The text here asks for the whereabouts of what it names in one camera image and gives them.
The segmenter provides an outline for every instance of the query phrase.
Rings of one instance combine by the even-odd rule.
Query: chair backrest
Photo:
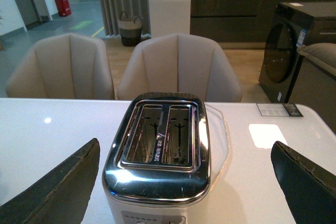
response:
[[[118,87],[118,99],[146,92],[191,93],[209,102],[240,102],[239,80],[219,44],[171,34],[139,43]]]
[[[64,34],[36,42],[10,76],[8,97],[114,99],[104,42]]]

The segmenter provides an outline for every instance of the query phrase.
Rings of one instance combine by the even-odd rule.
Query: gray floor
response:
[[[99,0],[70,0],[69,3],[71,15],[54,15],[53,21],[27,32],[20,31],[1,37],[4,49],[0,51],[0,97],[7,97],[5,85],[8,77],[35,42],[64,33],[105,38]]]

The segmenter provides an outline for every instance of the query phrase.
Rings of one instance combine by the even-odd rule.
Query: front-loading washing machine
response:
[[[336,43],[336,2],[279,3],[259,83],[271,102],[287,103],[300,70],[301,45]]]

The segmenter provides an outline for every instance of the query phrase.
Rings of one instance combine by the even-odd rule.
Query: wicker basket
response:
[[[118,19],[121,42],[124,46],[136,46],[141,40],[142,18],[139,16],[128,16],[121,12]]]

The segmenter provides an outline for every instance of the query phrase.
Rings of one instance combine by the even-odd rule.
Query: white cabinet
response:
[[[190,33],[191,0],[149,0],[152,38]]]

